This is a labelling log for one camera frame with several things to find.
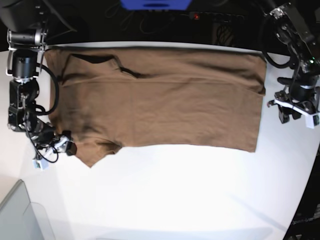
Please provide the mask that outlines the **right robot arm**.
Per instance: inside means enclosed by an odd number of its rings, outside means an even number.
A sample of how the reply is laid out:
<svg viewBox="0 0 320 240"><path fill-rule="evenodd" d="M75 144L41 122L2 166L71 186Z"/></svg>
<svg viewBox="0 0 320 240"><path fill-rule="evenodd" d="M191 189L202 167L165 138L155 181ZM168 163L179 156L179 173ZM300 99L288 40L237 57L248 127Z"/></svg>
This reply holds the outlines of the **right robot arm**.
<svg viewBox="0 0 320 240"><path fill-rule="evenodd" d="M45 65L48 18L55 15L68 31L75 29L60 15L48 0L2 0L0 19L7 27L8 58L6 75L9 83L8 127L25 133L35 150L34 160L49 163L51 154L74 156L77 147L71 132L56 132L54 126L39 117L53 113L59 104L58 78ZM55 94L49 110L36 103L40 94L37 78L45 71L50 75Z"/></svg>

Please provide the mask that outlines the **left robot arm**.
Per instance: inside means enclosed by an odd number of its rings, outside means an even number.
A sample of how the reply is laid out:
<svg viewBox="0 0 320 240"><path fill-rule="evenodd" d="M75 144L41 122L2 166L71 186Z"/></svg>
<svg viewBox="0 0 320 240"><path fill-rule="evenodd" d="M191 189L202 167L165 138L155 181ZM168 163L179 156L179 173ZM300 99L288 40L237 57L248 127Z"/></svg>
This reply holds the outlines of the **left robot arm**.
<svg viewBox="0 0 320 240"><path fill-rule="evenodd" d="M284 88L274 94L274 99L267 106L278 107L282 124L304 117L306 127L314 129L320 124L320 42L290 2L279 4L273 0L260 0L258 4L264 14L258 33L263 56L277 69L293 70L291 78L277 78ZM276 38L287 46L289 60L286 63L275 62L264 47L264 31L268 22L276 25Z"/></svg>

